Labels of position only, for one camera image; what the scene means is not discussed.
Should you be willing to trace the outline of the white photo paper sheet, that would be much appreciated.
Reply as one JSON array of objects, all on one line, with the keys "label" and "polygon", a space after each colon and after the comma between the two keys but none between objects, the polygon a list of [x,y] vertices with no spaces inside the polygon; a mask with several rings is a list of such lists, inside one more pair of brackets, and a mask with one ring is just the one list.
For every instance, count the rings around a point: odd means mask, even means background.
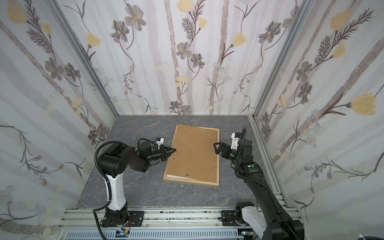
[{"label": "white photo paper sheet", "polygon": [[196,181],[195,179],[181,177],[181,176],[174,176],[174,175],[166,175],[166,178],[168,178],[168,179],[179,179],[179,180]]}]

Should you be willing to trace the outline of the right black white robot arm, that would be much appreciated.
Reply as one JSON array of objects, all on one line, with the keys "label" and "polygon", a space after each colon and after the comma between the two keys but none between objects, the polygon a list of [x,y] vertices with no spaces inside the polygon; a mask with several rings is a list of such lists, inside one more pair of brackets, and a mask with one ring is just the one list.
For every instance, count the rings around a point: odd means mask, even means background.
[{"label": "right black white robot arm", "polygon": [[268,186],[260,165],[254,162],[252,142],[240,139],[236,150],[222,142],[214,143],[214,148],[217,155],[234,164],[235,176],[247,184],[257,200],[257,205],[237,204],[236,222],[249,225],[255,240],[303,240],[303,224],[293,220],[282,207]]}]

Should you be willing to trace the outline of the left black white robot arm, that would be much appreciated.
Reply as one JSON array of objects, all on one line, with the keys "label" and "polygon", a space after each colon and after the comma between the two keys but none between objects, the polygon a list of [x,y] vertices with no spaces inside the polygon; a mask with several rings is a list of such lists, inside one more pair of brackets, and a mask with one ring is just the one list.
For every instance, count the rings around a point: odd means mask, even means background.
[{"label": "left black white robot arm", "polygon": [[119,141],[102,144],[95,153],[95,166],[102,175],[107,189],[107,203],[96,210],[105,210],[103,220],[98,225],[103,228],[133,225],[133,217],[128,211],[124,195],[123,175],[126,168],[145,173],[152,165],[166,161],[177,150],[164,146],[164,139],[155,141],[140,138],[136,147]]}]

